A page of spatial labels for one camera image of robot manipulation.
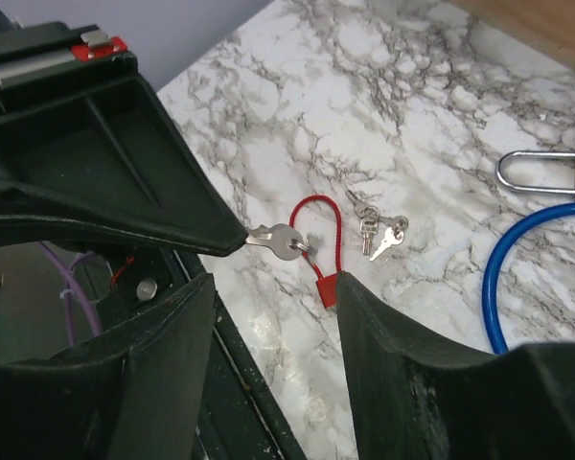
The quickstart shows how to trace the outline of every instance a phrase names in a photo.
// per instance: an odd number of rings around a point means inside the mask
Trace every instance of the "white marble countertop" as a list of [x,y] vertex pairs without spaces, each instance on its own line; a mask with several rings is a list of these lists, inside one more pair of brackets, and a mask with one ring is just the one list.
[[[511,150],[575,150],[575,74],[445,3],[392,26],[364,4],[276,0],[160,98],[246,225],[287,222],[301,198],[331,196],[346,270],[432,330],[489,351],[487,258],[521,217],[562,202],[503,190],[495,162]],[[574,182],[553,163],[512,172]],[[407,216],[404,243],[364,258],[347,189]],[[297,228],[324,237],[319,264],[334,272],[332,211],[312,205]],[[357,458],[335,313],[311,268],[256,247],[203,262],[306,455]],[[575,218],[519,243],[498,299],[510,346],[575,339]]]

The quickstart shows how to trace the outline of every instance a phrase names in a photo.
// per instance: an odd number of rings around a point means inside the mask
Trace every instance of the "small silver key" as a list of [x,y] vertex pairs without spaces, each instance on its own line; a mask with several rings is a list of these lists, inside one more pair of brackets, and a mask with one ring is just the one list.
[[368,218],[369,220],[377,220],[377,217],[380,214],[380,210],[377,206],[373,206],[363,199],[358,198],[357,195],[351,190],[345,192],[345,196],[348,197],[354,205],[354,212],[356,213],[356,216],[361,219]]
[[392,227],[395,232],[403,232],[409,227],[409,219],[405,216],[396,216],[395,218],[385,218],[379,216],[379,222],[388,227]]
[[310,250],[300,232],[286,223],[278,223],[270,228],[260,225],[255,229],[248,228],[247,231],[249,236],[245,240],[246,244],[268,247],[284,261],[293,261]]
[[374,261],[377,257],[383,254],[383,251],[385,251],[388,247],[394,246],[396,244],[401,244],[403,240],[404,240],[403,232],[397,232],[392,227],[388,228],[387,230],[385,230],[383,240],[381,240],[381,244],[377,248],[377,251],[375,251],[375,254],[373,254],[373,256],[371,257],[370,261],[371,262]]
[[380,230],[379,222],[363,218],[360,221],[360,233],[362,234],[362,255],[370,256],[373,252],[373,238]]

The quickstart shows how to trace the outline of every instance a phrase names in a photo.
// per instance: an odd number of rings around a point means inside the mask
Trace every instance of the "white wall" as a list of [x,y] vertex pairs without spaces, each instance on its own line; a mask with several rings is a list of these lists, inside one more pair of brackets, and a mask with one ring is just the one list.
[[156,89],[194,63],[270,0],[0,0],[24,25],[98,24],[119,35]]

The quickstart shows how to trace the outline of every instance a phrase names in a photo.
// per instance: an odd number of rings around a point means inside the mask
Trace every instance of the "red cable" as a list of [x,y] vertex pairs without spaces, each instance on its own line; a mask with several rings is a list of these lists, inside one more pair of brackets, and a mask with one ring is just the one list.
[[133,262],[134,262],[134,256],[126,257],[126,264],[124,266],[120,267],[115,272],[115,274],[113,276],[111,276],[111,279],[108,282],[108,285],[109,285],[111,290],[113,290],[115,288],[115,286],[117,285],[117,280],[119,280],[119,278],[124,274],[124,272],[127,270],[127,268],[132,265]]
[[[336,247],[335,247],[335,252],[334,252],[335,261],[336,261],[336,271],[337,272],[343,271],[343,267],[341,264],[341,240],[343,238],[343,236],[342,236],[342,234],[343,234],[343,223],[342,223],[342,219],[341,219],[341,211],[340,211],[340,209],[338,209],[338,205],[333,201],[332,198],[330,198],[329,196],[325,196],[325,195],[307,196],[300,203],[298,203],[296,205],[296,207],[294,208],[294,210],[291,212],[291,216],[289,216],[289,226],[290,227],[294,226],[294,222],[296,221],[296,215],[302,209],[302,207],[313,202],[313,201],[324,201],[324,202],[328,203],[331,208],[333,208],[334,215],[336,216]],[[305,259],[307,259],[307,262],[309,262],[309,265],[315,271],[317,278],[319,278],[320,280],[322,278],[324,278],[324,275],[322,274],[319,267],[316,264],[312,263],[311,260],[309,259],[309,254],[307,254],[306,252],[303,252],[303,257]]]

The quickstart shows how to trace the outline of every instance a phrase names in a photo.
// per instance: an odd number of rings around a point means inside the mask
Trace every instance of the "silver metal bolt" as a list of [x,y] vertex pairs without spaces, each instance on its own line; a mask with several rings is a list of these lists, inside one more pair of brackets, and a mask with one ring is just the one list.
[[157,283],[152,278],[141,281],[136,287],[136,298],[148,302],[157,294]]

